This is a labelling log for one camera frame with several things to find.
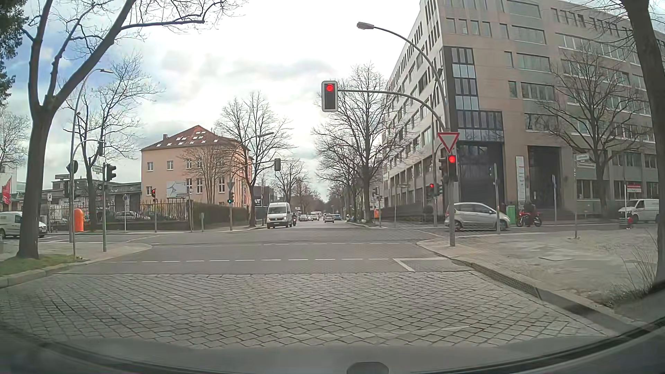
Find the motorcyclist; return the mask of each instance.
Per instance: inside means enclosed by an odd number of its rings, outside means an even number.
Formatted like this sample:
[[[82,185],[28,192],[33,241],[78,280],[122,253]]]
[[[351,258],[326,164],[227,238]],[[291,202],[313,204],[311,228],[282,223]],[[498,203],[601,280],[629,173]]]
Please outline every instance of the motorcyclist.
[[[527,227],[531,227],[534,219],[536,218],[536,205],[534,205],[531,201],[526,201],[522,209],[525,213],[529,214],[527,216]]]

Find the orange trash bin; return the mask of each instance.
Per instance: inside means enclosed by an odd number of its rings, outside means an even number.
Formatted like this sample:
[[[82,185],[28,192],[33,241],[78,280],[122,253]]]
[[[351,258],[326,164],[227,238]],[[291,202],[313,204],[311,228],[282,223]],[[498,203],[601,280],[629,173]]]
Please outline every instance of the orange trash bin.
[[[74,232],[83,231],[83,210],[80,208],[74,209]]]

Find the curb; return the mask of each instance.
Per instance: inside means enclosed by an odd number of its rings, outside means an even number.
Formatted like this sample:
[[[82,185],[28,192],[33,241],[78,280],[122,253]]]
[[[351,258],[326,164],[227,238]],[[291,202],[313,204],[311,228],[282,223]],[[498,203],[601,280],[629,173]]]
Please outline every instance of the curb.
[[[517,274],[510,270],[499,269],[493,264],[487,264],[477,260],[465,257],[449,257],[439,250],[428,248],[425,241],[416,244],[426,250],[443,256],[458,265],[467,266],[475,271],[484,274],[495,281],[508,285],[518,291],[532,295],[546,303],[555,305],[569,311],[580,317],[586,318],[593,323],[603,326],[618,333],[631,331],[638,327],[646,327],[647,323],[634,321],[622,315],[615,313],[612,309],[597,304],[589,299],[575,295],[573,293],[557,289],[553,285],[535,280],[533,278]]]

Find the sign board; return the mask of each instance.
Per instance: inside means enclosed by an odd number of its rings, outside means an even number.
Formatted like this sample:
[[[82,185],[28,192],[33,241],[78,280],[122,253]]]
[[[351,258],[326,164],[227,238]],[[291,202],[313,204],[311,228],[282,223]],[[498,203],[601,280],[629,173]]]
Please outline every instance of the sign board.
[[[184,181],[166,182],[167,199],[186,198],[187,196],[187,184]]]
[[[527,201],[527,182],[524,171],[524,156],[515,156],[515,166],[517,167],[517,201],[524,203]]]
[[[594,162],[578,162],[577,163],[577,168],[583,168],[583,169],[595,169],[596,164]]]
[[[641,184],[628,184],[626,185],[626,191],[627,192],[636,192],[638,194],[642,193],[642,185]]]
[[[576,154],[575,155],[575,161],[577,161],[577,162],[589,161],[589,154],[588,153]]]
[[[452,153],[452,150],[455,149],[457,139],[460,138],[460,134],[458,132],[438,132],[437,135],[441,143],[444,143],[444,148],[448,153]]]

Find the billboard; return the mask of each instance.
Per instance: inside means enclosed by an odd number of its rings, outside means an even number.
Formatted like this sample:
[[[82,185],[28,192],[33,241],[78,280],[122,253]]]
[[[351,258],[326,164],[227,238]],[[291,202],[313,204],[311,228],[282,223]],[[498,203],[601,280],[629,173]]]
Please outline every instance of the billboard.
[[[187,184],[184,181],[166,182],[166,198],[182,199],[187,198]]]

